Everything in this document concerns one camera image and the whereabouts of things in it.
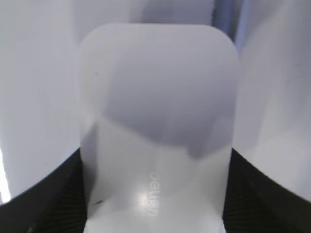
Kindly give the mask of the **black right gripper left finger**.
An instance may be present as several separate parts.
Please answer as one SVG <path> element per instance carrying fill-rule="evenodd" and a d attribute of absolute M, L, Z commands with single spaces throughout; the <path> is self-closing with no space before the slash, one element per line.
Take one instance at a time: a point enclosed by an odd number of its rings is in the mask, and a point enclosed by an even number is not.
<path fill-rule="evenodd" d="M 79 149 L 46 178 L 0 207 L 2 233 L 82 233 L 86 220 Z"/>

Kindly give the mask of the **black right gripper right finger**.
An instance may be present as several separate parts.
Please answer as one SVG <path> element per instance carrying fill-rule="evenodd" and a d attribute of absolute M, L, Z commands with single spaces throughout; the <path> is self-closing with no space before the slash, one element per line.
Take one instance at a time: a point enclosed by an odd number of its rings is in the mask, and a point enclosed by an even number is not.
<path fill-rule="evenodd" d="M 309 233 L 311 203 L 232 149 L 222 218 L 228 233 Z"/>

